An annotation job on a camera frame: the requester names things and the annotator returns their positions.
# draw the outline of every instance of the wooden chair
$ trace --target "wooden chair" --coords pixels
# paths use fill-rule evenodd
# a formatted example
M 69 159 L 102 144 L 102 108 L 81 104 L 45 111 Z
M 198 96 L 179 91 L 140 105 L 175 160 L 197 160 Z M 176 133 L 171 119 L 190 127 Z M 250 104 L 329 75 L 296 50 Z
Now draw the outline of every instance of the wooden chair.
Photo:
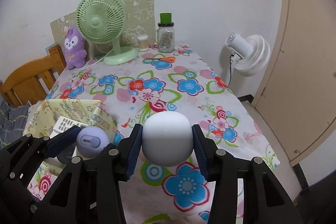
M 17 68 L 3 84 L 0 84 L 0 93 L 8 103 L 19 106 L 26 104 L 28 101 L 36 104 L 38 101 L 45 99 L 47 94 L 38 80 L 38 76 L 43 79 L 50 90 L 56 81 L 51 70 L 56 69 L 58 75 L 60 75 L 66 67 L 59 45 L 51 47 L 49 54 Z

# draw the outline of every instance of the floral tablecloth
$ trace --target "floral tablecloth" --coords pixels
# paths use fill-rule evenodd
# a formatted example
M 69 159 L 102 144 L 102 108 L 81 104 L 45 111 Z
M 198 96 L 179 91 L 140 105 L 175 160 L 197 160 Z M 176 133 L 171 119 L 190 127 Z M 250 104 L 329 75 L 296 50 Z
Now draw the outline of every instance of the floral tablecloth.
M 150 115 L 178 111 L 235 157 L 250 160 L 260 156 L 272 170 L 279 164 L 239 100 L 187 45 L 178 46 L 172 54 L 161 54 L 151 46 L 136 59 L 117 66 L 94 64 L 97 60 L 89 60 L 84 69 L 65 70 L 47 98 L 101 100 L 115 119 L 115 144 Z M 55 179 L 39 169 L 28 188 L 42 199 Z M 140 152 L 134 175 L 127 184 L 120 183 L 127 223 L 155 223 L 191 215 L 207 221 L 214 187 L 200 174 L 194 153 L 179 166 L 163 168 L 148 162 Z M 241 191 L 239 183 L 238 218 L 243 214 Z

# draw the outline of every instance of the purple plush toy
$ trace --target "purple plush toy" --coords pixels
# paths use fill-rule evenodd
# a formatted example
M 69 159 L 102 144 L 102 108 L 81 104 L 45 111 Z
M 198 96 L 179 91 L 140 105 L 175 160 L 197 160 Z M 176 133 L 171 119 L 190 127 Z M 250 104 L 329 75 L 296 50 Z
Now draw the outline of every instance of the purple plush toy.
M 64 57 L 67 69 L 81 68 L 85 64 L 86 50 L 84 50 L 84 37 L 76 27 L 71 27 L 65 36 Z

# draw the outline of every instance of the gray blanket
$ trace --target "gray blanket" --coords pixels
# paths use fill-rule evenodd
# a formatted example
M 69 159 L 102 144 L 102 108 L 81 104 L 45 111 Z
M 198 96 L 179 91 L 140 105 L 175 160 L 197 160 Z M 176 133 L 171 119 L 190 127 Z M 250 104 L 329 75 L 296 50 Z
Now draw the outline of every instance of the gray blanket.
M 22 137 L 28 118 L 28 105 L 13 107 L 5 100 L 0 105 L 0 149 Z

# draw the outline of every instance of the tiled floor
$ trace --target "tiled floor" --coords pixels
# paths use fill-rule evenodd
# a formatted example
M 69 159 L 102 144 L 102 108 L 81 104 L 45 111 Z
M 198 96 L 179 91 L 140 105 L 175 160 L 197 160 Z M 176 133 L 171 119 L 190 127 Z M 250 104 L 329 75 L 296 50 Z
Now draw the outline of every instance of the tiled floor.
M 283 150 L 278 139 L 273 134 L 272 130 L 266 124 L 259 112 L 251 106 L 249 102 L 243 102 L 243 106 L 246 108 L 247 112 L 254 119 L 257 125 L 260 127 L 264 136 L 268 140 L 269 144 L 273 148 L 275 154 L 277 155 L 280 165 L 275 168 L 274 174 L 288 193 L 289 197 L 294 200 L 301 191 L 301 186 L 297 177 L 289 165 L 289 159 Z

